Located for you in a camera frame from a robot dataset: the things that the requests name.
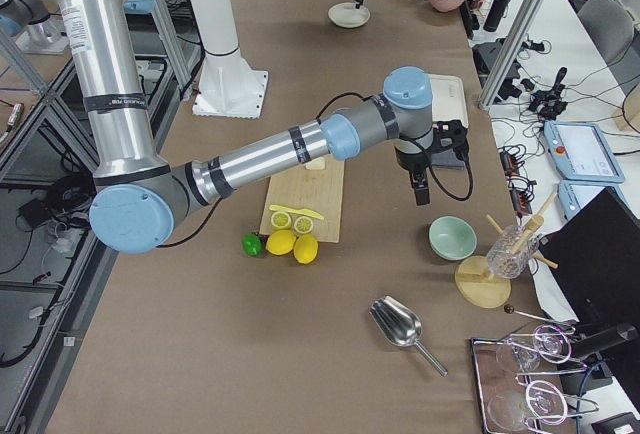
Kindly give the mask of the white rabbit tray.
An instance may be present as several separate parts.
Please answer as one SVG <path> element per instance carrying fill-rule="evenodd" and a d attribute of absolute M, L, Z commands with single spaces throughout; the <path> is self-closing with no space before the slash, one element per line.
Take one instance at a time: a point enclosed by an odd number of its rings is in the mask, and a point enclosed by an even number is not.
<path fill-rule="evenodd" d="M 464 85 L 459 77 L 430 74 L 432 88 L 432 118 L 434 122 L 459 120 L 469 127 Z"/>

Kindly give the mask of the silver mirrored tray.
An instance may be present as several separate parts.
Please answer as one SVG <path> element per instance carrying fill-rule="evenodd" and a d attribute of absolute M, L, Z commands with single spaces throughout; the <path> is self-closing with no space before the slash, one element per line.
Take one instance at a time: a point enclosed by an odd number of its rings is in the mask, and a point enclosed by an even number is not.
<path fill-rule="evenodd" d="M 496 361 L 496 350 L 499 341 L 473 338 L 469 341 L 471 362 L 475 378 L 477 402 L 479 406 L 481 427 L 484 433 L 505 433 L 496 427 L 489 419 L 489 401 L 499 393 L 514 390 L 523 392 L 524 388 L 532 381 L 543 380 L 553 384 L 563 394 L 568 404 L 568 417 L 560 425 L 549 427 L 549 433 L 559 433 L 567 427 L 571 421 L 596 412 L 599 406 L 596 402 L 568 394 L 561 386 L 562 372 L 552 364 L 543 361 L 541 366 L 533 373 L 514 374 L 503 370 Z"/>

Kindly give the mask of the cream round plate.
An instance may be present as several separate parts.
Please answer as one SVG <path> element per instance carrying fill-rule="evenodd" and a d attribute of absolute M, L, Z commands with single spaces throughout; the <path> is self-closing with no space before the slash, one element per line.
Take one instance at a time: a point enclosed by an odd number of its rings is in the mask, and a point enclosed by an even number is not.
<path fill-rule="evenodd" d="M 370 11 L 367 7 L 355 8 L 355 2 L 335 4 L 328 10 L 331 22 L 341 28 L 355 29 L 364 26 L 370 19 Z"/>

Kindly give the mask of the mint green bowl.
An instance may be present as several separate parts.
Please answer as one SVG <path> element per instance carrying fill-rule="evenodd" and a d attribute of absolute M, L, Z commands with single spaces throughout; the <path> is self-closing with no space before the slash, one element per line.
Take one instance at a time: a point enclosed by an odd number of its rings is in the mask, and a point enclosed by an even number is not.
<path fill-rule="evenodd" d="M 463 260 L 471 256 L 477 247 L 477 237 L 471 225 L 454 216 L 435 219 L 429 227 L 428 236 L 432 250 L 446 260 Z"/>

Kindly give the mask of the wooden cup rack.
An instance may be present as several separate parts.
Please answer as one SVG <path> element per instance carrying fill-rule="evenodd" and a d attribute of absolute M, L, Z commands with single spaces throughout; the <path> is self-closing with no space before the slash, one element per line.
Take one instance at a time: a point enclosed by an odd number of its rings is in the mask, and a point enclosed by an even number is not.
<path fill-rule="evenodd" d="M 554 202 L 557 194 L 552 192 L 542 207 L 533 214 L 523 227 L 525 239 L 536 235 L 536 232 L 544 224 L 543 214 Z M 506 228 L 502 228 L 493 217 L 486 215 L 487 221 L 499 235 Z M 546 259 L 538 250 L 531 258 L 556 269 L 558 264 Z M 462 261 L 455 271 L 455 283 L 463 297 L 472 304 L 482 308 L 496 308 L 503 305 L 511 293 L 511 279 L 504 279 L 489 271 L 488 263 L 484 256 L 471 256 Z"/>

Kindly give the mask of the whole yellow lemon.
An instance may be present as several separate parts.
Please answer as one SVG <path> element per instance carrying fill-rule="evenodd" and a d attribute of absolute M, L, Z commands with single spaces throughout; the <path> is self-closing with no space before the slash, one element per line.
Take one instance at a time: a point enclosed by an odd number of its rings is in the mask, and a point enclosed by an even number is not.
<path fill-rule="evenodd" d="M 266 241 L 266 250 L 273 255 L 281 256 L 290 253 L 297 241 L 291 230 L 277 230 Z"/>
<path fill-rule="evenodd" d="M 298 263 L 306 265 L 316 259 L 318 251 L 317 239 L 312 234 L 304 234 L 296 240 L 293 253 Z"/>

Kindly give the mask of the whole yellow lemon left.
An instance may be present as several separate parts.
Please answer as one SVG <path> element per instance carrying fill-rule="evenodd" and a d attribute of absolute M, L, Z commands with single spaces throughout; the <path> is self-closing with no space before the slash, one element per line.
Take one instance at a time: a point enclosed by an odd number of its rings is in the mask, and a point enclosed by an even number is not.
<path fill-rule="evenodd" d="M 297 241 L 291 230 L 277 230 L 266 241 L 266 250 L 273 255 L 281 256 L 290 253 Z"/>

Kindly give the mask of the teach pendant lower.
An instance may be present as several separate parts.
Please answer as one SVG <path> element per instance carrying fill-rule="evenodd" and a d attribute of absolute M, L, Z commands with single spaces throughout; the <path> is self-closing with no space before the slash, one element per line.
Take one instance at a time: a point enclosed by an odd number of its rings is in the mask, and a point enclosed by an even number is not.
<path fill-rule="evenodd" d="M 557 195 L 564 218 L 567 221 L 571 220 L 605 188 L 612 188 L 618 197 L 626 202 L 621 189 L 615 183 L 561 180 L 557 186 Z"/>

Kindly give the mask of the teach pendant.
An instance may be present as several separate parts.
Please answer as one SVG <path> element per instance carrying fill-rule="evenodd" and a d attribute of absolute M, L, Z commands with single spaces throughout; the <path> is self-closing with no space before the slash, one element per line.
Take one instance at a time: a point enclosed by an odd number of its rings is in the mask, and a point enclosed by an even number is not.
<path fill-rule="evenodd" d="M 563 178 L 613 184 L 625 181 L 604 133 L 595 123 L 547 121 L 543 136 Z"/>
<path fill-rule="evenodd" d="M 567 221 L 571 220 L 605 188 L 612 188 L 618 197 L 626 202 L 621 189 L 615 183 L 561 180 L 557 186 L 557 195 L 564 218 Z"/>

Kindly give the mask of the teach pendant upper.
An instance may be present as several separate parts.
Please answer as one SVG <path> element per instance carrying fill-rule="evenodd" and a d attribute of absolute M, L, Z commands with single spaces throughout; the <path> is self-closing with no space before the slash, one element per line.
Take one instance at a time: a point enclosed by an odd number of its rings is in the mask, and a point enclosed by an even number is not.
<path fill-rule="evenodd" d="M 604 133 L 595 123 L 547 121 L 543 136 L 563 178 L 613 184 L 625 181 Z"/>

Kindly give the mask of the green lime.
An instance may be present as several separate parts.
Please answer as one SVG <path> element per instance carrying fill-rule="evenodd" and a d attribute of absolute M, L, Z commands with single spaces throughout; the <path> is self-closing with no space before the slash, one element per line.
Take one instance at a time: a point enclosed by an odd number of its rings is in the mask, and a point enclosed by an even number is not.
<path fill-rule="evenodd" d="M 242 236 L 241 245 L 243 251 L 251 257 L 256 257 L 263 251 L 262 238 L 255 233 L 247 233 Z"/>

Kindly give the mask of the black monitor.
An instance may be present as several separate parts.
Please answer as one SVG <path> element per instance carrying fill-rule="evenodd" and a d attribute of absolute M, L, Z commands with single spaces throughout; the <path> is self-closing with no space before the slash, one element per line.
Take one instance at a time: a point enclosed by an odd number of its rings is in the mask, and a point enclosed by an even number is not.
<path fill-rule="evenodd" d="M 535 277 L 544 313 L 594 326 L 639 325 L 639 219 L 613 188 L 545 235 L 540 250 L 558 264 Z"/>

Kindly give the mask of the wine glass upper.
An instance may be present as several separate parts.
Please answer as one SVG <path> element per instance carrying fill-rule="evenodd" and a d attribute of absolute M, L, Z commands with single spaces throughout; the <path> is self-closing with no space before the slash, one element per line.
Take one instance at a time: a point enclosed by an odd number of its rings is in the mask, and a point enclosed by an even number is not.
<path fill-rule="evenodd" d="M 535 372 L 543 361 L 563 364 L 571 358 L 568 335 L 555 325 L 539 325 L 532 333 L 506 336 L 496 350 L 496 361 L 506 372 Z"/>

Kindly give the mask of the wine glass lower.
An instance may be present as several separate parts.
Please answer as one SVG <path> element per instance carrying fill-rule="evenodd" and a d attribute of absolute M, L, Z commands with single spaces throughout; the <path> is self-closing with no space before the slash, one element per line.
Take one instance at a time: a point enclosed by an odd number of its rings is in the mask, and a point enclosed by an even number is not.
<path fill-rule="evenodd" d="M 523 392 L 496 394 L 488 404 L 489 419 L 505 433 L 549 433 L 568 417 L 568 404 L 548 381 L 530 382 Z"/>

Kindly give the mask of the grey office chair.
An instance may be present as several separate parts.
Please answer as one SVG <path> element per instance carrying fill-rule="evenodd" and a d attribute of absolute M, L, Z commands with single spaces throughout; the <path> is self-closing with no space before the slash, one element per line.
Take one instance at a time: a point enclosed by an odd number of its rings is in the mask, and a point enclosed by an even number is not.
<path fill-rule="evenodd" d="M 606 64 L 619 61 L 631 46 L 633 21 L 616 0 L 587 0 L 577 16 Z"/>

